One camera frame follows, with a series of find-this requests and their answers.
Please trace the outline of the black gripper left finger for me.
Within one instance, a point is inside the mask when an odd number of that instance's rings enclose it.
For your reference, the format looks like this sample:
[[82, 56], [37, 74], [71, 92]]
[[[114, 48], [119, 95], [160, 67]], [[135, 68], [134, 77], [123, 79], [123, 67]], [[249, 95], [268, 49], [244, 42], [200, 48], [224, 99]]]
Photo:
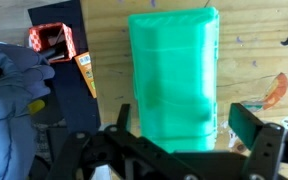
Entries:
[[117, 123], [92, 135], [71, 133], [46, 180], [88, 180], [95, 169], [108, 165], [122, 180], [171, 180], [171, 156], [127, 129], [130, 105], [120, 108]]

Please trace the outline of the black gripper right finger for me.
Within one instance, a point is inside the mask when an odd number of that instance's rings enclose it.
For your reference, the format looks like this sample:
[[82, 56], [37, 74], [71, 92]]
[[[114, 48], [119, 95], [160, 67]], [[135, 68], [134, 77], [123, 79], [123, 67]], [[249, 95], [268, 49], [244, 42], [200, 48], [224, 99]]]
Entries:
[[276, 123], [264, 123], [240, 103], [232, 103], [229, 126], [250, 151], [242, 168], [246, 180], [286, 180], [279, 174], [288, 164], [288, 130]]

